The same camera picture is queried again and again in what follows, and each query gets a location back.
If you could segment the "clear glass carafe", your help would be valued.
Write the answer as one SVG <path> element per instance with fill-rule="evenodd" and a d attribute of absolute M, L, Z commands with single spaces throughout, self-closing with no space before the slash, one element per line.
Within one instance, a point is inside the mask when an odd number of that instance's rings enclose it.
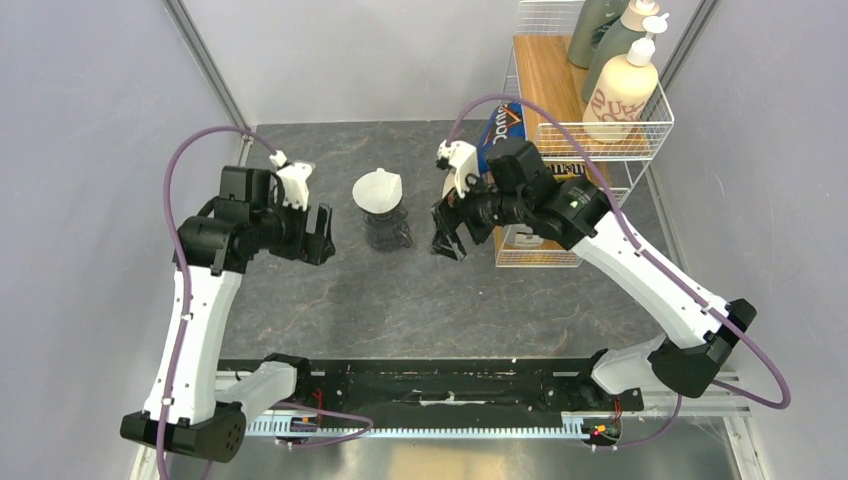
<path fill-rule="evenodd" d="M 411 248 L 413 239 L 406 217 L 402 214 L 364 215 L 368 245 L 379 252 Z"/>

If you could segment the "white paper coffee filter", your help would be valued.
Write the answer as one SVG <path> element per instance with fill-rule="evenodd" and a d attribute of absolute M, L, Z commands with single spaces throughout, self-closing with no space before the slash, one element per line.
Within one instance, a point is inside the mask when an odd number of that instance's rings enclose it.
<path fill-rule="evenodd" d="M 355 182 L 352 197 L 354 203 L 367 213 L 387 214 L 402 201 L 402 178 L 399 174 L 378 168 Z"/>

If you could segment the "dark transparent coffee dripper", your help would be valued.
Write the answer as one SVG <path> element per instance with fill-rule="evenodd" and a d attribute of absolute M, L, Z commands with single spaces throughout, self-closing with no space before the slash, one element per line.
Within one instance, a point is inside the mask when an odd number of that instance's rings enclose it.
<path fill-rule="evenodd" d="M 403 205 L 403 202 L 395 205 L 391 210 L 384 213 L 373 213 L 367 210 L 363 211 L 363 219 L 369 226 L 389 227 L 402 222 L 406 222 L 408 210 Z"/>

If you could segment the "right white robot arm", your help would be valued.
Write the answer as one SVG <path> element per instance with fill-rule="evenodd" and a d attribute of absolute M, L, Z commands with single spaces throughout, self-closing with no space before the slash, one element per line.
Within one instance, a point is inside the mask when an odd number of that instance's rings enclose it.
<path fill-rule="evenodd" d="M 617 394 L 658 384 L 700 397 L 737 344 L 734 332 L 752 323 L 755 308 L 744 299 L 727 302 L 708 293 L 642 240 L 627 219 L 618 219 L 608 195 L 590 179 L 556 179 L 533 143 L 509 137 L 489 150 L 486 162 L 491 184 L 479 175 L 473 145 L 454 141 L 438 147 L 436 165 L 450 172 L 452 185 L 431 208 L 431 252 L 463 260 L 460 226 L 477 245 L 496 227 L 528 227 L 605 273 L 664 332 L 638 345 L 601 351 L 590 374 L 577 382 L 585 406 L 601 409 Z"/>

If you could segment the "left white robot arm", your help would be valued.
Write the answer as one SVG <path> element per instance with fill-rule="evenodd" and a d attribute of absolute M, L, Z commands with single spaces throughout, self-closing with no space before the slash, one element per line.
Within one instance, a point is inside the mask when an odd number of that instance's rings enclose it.
<path fill-rule="evenodd" d="M 123 439 L 226 463 L 265 411 L 311 401 L 316 388 L 303 357 L 270 354 L 223 390 L 216 375 L 231 306 L 255 255 L 318 266 L 335 253 L 328 205 L 316 207 L 315 229 L 307 229 L 313 170 L 308 162 L 276 171 L 228 166 L 218 194 L 180 225 L 186 264 L 175 270 L 165 351 L 144 406 L 122 418 Z"/>

